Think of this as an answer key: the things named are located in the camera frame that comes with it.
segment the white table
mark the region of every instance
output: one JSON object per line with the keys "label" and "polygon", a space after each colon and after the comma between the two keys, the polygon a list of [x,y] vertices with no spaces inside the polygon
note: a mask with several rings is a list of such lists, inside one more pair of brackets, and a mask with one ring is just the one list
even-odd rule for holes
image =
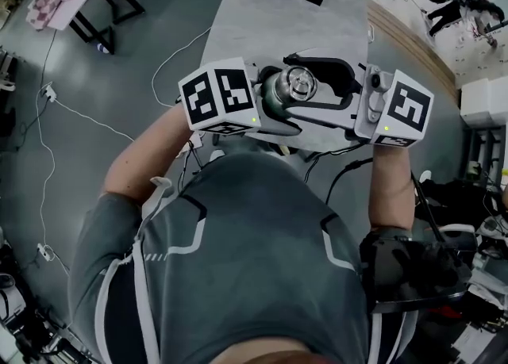
{"label": "white table", "polygon": [[[92,40],[97,40],[104,45],[111,54],[114,54],[115,47],[112,28],[109,26],[102,31],[98,31],[80,12],[81,8],[87,1],[88,0],[68,0],[63,2],[53,14],[52,19],[48,23],[48,27],[56,30],[64,30],[68,26],[71,26],[78,36],[80,36],[86,43],[89,43]],[[122,16],[118,16],[118,7],[116,3],[113,0],[106,0],[113,10],[113,24],[117,25],[131,17],[144,13],[143,6],[141,6],[136,0],[126,1],[132,6],[133,11]],[[86,32],[79,27],[75,20],[78,20],[83,27],[90,32],[91,36],[87,35]],[[105,38],[103,36],[105,33],[109,33],[109,38]]]}
{"label": "white table", "polygon": [[[285,67],[282,58],[307,48],[328,47],[351,65],[363,85],[367,62],[368,21],[365,0],[324,0],[316,6],[304,0],[222,0],[210,31],[202,64],[241,56],[256,65]],[[342,128],[306,121],[302,132],[282,137],[249,133],[259,140],[308,151],[348,147]]]}

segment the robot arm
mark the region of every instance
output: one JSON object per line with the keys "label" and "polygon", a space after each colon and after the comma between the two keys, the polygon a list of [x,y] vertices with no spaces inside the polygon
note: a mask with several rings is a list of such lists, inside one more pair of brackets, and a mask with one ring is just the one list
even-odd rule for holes
{"label": "robot arm", "polygon": [[296,136],[298,120],[343,128],[357,140],[409,147],[425,136],[433,94],[401,71],[368,65],[363,84],[328,48],[283,59],[285,68],[208,63],[179,83],[192,130]]}

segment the person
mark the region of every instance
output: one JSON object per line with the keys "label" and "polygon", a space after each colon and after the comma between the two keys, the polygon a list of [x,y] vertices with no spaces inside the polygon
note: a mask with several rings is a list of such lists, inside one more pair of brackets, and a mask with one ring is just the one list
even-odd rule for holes
{"label": "person", "polygon": [[[439,19],[435,25],[432,25],[436,17],[441,17],[441,19]],[[493,20],[503,21],[505,19],[505,14],[499,6],[488,0],[454,0],[446,6],[434,10],[432,13],[428,14],[426,18],[432,25],[429,30],[431,38],[434,38],[436,33],[440,32],[445,27],[460,20],[464,20],[472,22],[473,25],[476,26],[478,33],[487,37],[490,45],[495,45],[495,40],[487,35],[486,27]]]}
{"label": "person", "polygon": [[[223,156],[143,221],[141,206],[164,193],[151,178],[166,174],[191,133],[176,105],[111,165],[71,266],[80,339],[105,363],[367,362],[371,315],[358,247],[285,162]],[[371,233],[409,235],[408,151],[374,146],[373,158]],[[388,336],[383,330],[385,361],[407,344],[399,329],[409,320],[391,315],[399,321]],[[397,336],[406,340],[398,350]]]}
{"label": "person", "polygon": [[[429,205],[438,226],[470,224],[478,229],[492,216],[508,220],[508,190],[502,193],[486,190],[471,182],[453,180],[445,184],[435,183],[430,171],[422,174],[420,184],[423,194],[439,205]],[[415,217],[428,221],[421,199],[415,209]]]}

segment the wooden baseboard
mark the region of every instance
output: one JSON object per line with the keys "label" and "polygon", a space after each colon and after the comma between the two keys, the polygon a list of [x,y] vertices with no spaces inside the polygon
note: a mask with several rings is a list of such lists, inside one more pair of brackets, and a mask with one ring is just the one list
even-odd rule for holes
{"label": "wooden baseboard", "polygon": [[419,36],[389,13],[382,6],[368,0],[368,20],[389,36],[399,47],[406,50],[441,83],[444,91],[459,104],[459,93],[455,88],[455,75],[443,60]]}

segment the gray t-shirt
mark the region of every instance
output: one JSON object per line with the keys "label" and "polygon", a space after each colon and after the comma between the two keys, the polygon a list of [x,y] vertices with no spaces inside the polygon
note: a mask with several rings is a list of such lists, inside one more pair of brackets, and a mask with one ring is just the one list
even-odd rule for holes
{"label": "gray t-shirt", "polygon": [[[140,221],[139,208],[113,194],[86,218],[69,293],[75,329],[95,353],[101,272],[129,253]],[[243,154],[208,164],[152,219],[142,248],[161,362],[205,363],[234,343],[266,336],[300,340],[336,362],[367,361],[358,247],[284,162]],[[137,315],[118,307],[132,298],[133,284],[122,275],[110,286],[117,302],[106,324],[133,357],[142,341],[122,325]]]}

